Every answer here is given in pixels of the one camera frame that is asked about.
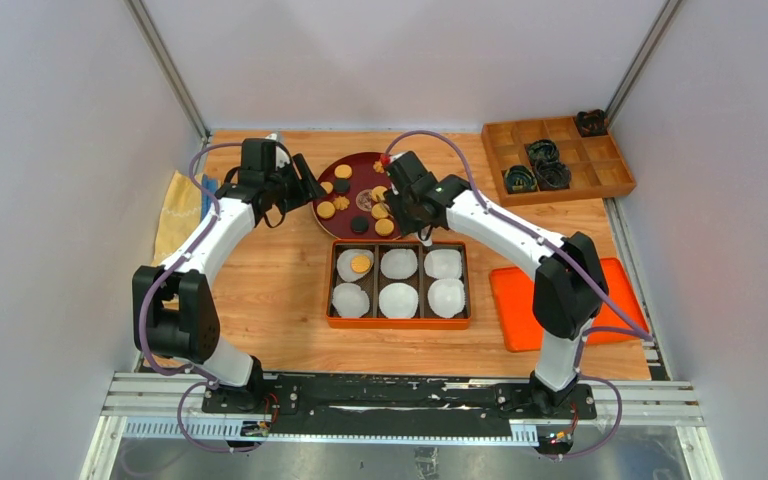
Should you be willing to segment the dark red round plate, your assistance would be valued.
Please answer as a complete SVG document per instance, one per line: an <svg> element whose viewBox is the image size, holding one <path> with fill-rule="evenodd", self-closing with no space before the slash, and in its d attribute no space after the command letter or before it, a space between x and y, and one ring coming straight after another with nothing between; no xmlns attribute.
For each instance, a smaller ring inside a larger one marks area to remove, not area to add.
<svg viewBox="0 0 768 480"><path fill-rule="evenodd" d="M373 163L375 161L381 161L381 153L379 152L361 152L354 153L342 158L339 158L326 167L323 172L318 176L319 183L324 187L326 191L326 197L321 200L314 201L313 215L318 224L331 236L337 239L348 240L396 240L401 238L401 234L395 225L393 217L390 215L389 219L394 222L395 230L389 237L380 237L375 233L374 225L375 220L370 210L378 203L372 201L370 193L376 186L385 186L389 188L391 186L387 174L376 173L373 170ZM353 174L350 179L351 190L345 195L336 195L333 192L333 183L337 179L334 176L334 168L340 164L350 165L353 169ZM337 196L347 197L351 205L345 211L337 211L335 216L328 220L320 219L316 214L316 207L323 201L332 202ZM362 215L369 220L369 230L362 235L355 235L350 230L350 220L354 216Z"/></svg>

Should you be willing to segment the metal tongs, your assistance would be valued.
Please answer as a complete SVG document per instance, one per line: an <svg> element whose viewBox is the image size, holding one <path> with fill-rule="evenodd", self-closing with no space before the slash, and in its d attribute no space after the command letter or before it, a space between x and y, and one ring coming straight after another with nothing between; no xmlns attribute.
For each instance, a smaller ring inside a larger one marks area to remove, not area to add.
<svg viewBox="0 0 768 480"><path fill-rule="evenodd" d="M406 199L393 190L384 193L384 201L402 237L415 235L424 245L431 244L433 215L422 202Z"/></svg>

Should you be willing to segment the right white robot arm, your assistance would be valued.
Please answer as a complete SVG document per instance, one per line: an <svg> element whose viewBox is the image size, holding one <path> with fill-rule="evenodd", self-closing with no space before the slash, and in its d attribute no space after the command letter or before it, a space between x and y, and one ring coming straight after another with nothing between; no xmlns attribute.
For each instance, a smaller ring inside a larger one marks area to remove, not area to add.
<svg viewBox="0 0 768 480"><path fill-rule="evenodd" d="M459 233L532 280L532 312L544 333L529 379L531 403L544 417L561 414L579 380L583 331L600 312L607 291L592 239L582 233L565 237L528 223L456 175L439 180L412 151L384 156L381 162L391 183L385 202L401 233L424 245L430 245L435 228Z"/></svg>

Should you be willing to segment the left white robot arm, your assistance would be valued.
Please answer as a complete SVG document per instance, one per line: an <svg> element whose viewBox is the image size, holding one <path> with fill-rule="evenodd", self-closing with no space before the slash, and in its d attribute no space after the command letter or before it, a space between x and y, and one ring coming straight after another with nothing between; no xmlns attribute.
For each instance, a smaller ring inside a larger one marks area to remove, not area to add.
<svg viewBox="0 0 768 480"><path fill-rule="evenodd" d="M132 277L134 343L151 368L164 376L185 372L205 378L210 389L228 388L228 400L243 413L266 400L260 361L226 340L211 287L232 251L259 224L324 197L304 156L291 154L279 133L238 143L239 164L215 191L196 176L207 146L188 167L188 179L209 202L189 237L156 266Z"/></svg>

